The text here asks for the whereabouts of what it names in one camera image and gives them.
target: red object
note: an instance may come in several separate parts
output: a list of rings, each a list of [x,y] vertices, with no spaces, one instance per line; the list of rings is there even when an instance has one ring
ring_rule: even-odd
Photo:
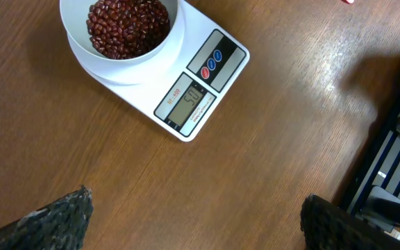
[[[209,78],[209,69],[207,67],[201,68],[201,77],[203,77],[203,79]]]

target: scale button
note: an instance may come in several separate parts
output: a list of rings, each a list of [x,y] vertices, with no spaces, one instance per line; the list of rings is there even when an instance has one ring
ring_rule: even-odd
[[[208,69],[209,70],[214,70],[215,69],[215,61],[214,61],[214,59],[212,59],[212,58],[209,58],[208,59]]]
[[[209,69],[207,67],[201,68],[201,77],[203,77],[203,79],[209,78]]]
[[[217,62],[222,61],[222,53],[221,53],[220,50],[218,50],[218,49],[214,50],[214,59],[215,59]]]

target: digital scale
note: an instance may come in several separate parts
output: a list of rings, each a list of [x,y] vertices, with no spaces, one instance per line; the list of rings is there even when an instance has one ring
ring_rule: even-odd
[[[81,53],[71,37],[69,43],[93,78],[189,142],[246,66],[249,52],[203,13],[185,1],[179,3],[172,38],[154,57],[136,65],[112,71]]]

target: table surface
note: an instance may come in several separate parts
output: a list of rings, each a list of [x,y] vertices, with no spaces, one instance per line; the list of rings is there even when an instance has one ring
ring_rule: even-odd
[[[84,184],[84,249],[303,248],[396,92],[400,1],[190,3],[251,60],[182,143],[80,68],[58,1],[0,1],[0,227]]]

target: red bean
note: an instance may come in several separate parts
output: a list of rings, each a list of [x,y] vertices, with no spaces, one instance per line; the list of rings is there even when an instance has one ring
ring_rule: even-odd
[[[110,59],[146,54],[170,30],[167,9],[158,0],[98,0],[89,10],[90,41]]]

